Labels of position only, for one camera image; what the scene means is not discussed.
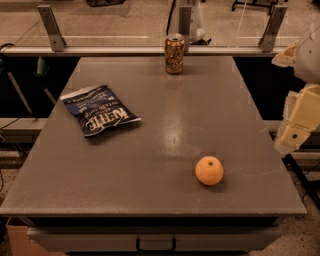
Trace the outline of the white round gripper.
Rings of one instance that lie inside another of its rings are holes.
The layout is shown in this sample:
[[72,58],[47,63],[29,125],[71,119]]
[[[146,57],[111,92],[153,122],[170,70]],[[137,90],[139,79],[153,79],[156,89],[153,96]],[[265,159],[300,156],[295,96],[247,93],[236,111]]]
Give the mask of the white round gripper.
[[295,76],[307,82],[299,92],[290,91],[285,99],[274,147],[286,155],[298,150],[320,126],[320,23],[312,23],[299,43],[289,44],[271,63],[279,67],[295,65]]

